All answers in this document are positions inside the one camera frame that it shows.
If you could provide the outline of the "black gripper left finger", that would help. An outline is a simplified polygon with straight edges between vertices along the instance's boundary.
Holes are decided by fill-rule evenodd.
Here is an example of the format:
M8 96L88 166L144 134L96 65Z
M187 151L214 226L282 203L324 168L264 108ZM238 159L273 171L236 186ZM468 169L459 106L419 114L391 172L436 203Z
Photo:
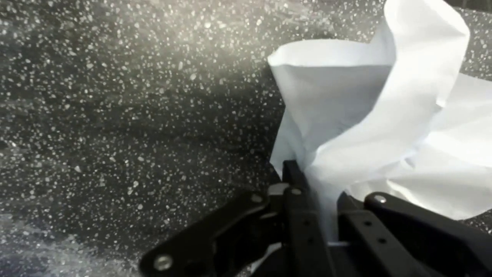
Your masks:
M308 180L294 160L267 194L245 192L145 252L144 277L236 277L265 260L256 277L330 272L330 252Z

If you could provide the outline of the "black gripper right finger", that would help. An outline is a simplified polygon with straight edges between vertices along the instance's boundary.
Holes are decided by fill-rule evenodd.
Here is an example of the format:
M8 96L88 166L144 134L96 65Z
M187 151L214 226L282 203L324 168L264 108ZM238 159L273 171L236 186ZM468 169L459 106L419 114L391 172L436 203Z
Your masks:
M399 197L337 200L342 277L492 277L492 237Z

